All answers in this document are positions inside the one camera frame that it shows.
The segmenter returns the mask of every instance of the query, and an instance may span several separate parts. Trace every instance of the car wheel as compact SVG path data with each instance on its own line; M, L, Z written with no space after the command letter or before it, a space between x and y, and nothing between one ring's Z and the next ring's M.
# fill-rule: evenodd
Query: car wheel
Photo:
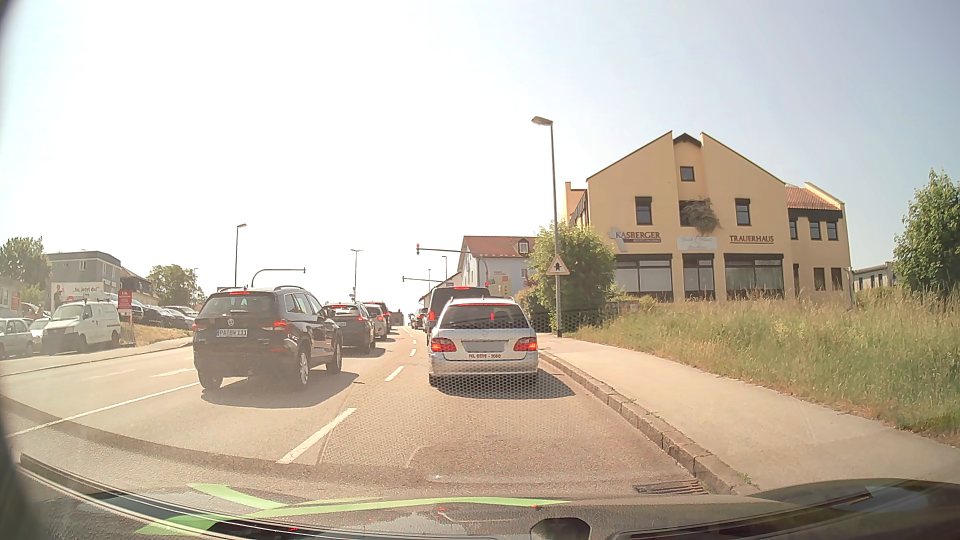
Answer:
M310 382L310 358L306 351L297 353L297 378L294 379L294 389L297 391L305 390Z
M216 390L217 388L220 388L221 384L224 383L223 377L210 375L209 373L205 373L203 371L197 372L197 379L200 380L200 386L202 386L204 390Z
M344 351L343 345L340 342L336 342L333 345L333 358L326 363L326 371L330 373L340 373L340 370L344 367Z

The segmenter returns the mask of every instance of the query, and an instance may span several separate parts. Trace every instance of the curb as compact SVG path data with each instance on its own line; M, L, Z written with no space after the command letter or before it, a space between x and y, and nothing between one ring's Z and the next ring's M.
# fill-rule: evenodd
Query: curb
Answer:
M540 358L576 380L604 405L622 416L631 426L647 436L667 455L673 457L707 489L720 495L753 495L756 486L745 481L733 467L693 442L659 416L619 394L612 386L595 379L587 372L570 365L558 356L540 351Z
M61 367L79 366L79 365L84 365L84 364L92 364L92 363L96 363L96 362L105 362L105 361L107 361L107 360L115 360L115 359L117 359L117 358L129 358L129 357L131 357L131 356L148 355L149 353L159 353L159 352L162 352L162 351L173 351L174 349L182 349L183 347L193 347L193 342L192 342L192 341L188 341L188 342L186 342L186 343L182 343L182 344L180 344L180 345L177 345L176 347L165 347L165 348L163 348L163 349L154 349L154 350L152 350L152 351L137 351L137 352L135 352L135 353L130 353L129 355L108 356L108 357L106 357L106 358L96 358L96 359L93 359L93 360L84 360L84 361L82 361L82 362L73 362L73 363L70 363L70 364L57 364L57 365L53 365L53 366L39 367L39 368L36 368L36 369L28 369L28 370L26 370L26 371L15 371L15 372L13 372L13 373L0 373L0 377L12 377L12 376L14 376L14 375L24 375L24 374L27 374L27 373L36 373L37 371L46 371L46 370L48 370L48 369L57 369L57 368L61 368Z

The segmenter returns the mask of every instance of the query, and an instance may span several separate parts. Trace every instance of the rear windshield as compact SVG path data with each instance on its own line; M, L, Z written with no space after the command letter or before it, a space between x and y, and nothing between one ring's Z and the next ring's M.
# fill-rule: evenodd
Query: rear windshield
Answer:
M440 321L440 328L449 330L527 329L530 325L519 306L473 304L448 307Z
M357 306L342 306L342 305L331 305L327 306L329 309L333 309L333 316L337 315L351 315L353 317L360 316L360 309Z
M433 290L430 296L430 309L438 315L441 309L446 306L446 302L451 298L488 298L490 290L487 287L445 287Z
M264 294L224 294L211 296L200 309L198 318L228 315L232 311L247 313L270 313L274 310L274 295Z

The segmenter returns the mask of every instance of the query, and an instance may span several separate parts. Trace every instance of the white van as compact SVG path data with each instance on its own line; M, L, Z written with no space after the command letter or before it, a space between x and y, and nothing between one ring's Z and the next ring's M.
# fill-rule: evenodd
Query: white van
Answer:
M43 329L43 353L86 352L88 346L120 344L120 313L112 302L70 302L54 311Z

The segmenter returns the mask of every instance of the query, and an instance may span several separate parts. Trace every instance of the white dashed line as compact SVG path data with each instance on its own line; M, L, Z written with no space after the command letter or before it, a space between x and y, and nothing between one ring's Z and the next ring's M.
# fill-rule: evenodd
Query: white dashed line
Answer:
M185 385L183 385L183 386L178 386L178 387L176 387L176 388L171 388L171 389L169 389L169 390L164 390L164 391L162 391L162 392L156 392L156 393L153 393L153 394L150 394L150 395L147 395L147 396L140 396L139 398L133 398L132 400L126 400L125 402L120 402L120 403L118 403L118 404L102 406L102 407L100 407L100 408L95 408L95 409L89 410L89 411L87 411L87 412L82 412L82 413L80 413L80 414L74 414L73 416L67 416L66 418L60 418L59 420L54 420L53 422L47 422L46 424L40 424L39 426L33 426L32 428L26 428L25 430L20 430L20 431L11 433L11 434L10 434L10 437L13 437L13 436L15 436L15 435L22 435L23 433L29 433L30 431L34 431L34 430L40 430L40 429L43 429L43 428L49 428L50 426L55 426L56 424L59 424L59 423L61 423L61 422L70 422L71 420L76 420L76 419L78 419L78 418L83 418L83 417L89 416L89 415L91 415L91 414L93 414L93 413L95 413L95 412L101 412L101 411L104 411L104 410L109 410L109 409L112 409L112 408L115 408L115 407L118 407L118 406L121 406L121 405L128 405L128 404L135 403L135 402L139 402L139 401L143 401L143 400L146 400L146 399L155 398L156 396L162 396L163 394L169 394L170 392L176 392L177 390L182 390L183 388L189 388L190 386L196 386L197 384L200 384L200 383L199 383L199 382L191 382L191 383L185 384Z
M336 428L337 424L340 424L346 420L349 415L353 414L354 410L356 410L356 407L351 407L341 412L336 418L331 420L329 424L323 426L319 431L307 437L305 441L301 442L295 449L291 450L289 454L281 457L276 462L286 464L292 462L294 459L297 459L300 457L300 454L306 452L311 446L317 444L317 441L324 438L324 435L330 433L334 428Z
M403 371L403 366L396 368L394 372L387 376L387 378L384 380L393 380L394 377L396 377L396 374L400 373L401 371Z
M87 377L87 378L85 378L84 380L102 379L103 377L111 377L111 376L113 376L113 375L120 375L121 373L129 373L129 372L131 372L131 371L134 371L134 370L133 370L133 369L125 369L125 370L123 370L123 371L115 371L115 372L113 372L113 373L106 373L106 374L103 374L103 375L94 375L93 377Z
M167 376L169 376L169 375L176 375L177 373L185 373L185 372L188 372L188 371L194 371L195 369L197 369L197 368L195 368L195 367L185 367L185 368L183 368L183 369L175 369L175 370L173 370L173 371L168 371L168 372L166 372L166 373L158 373L158 374L156 374L156 375L151 375L151 377L167 377Z

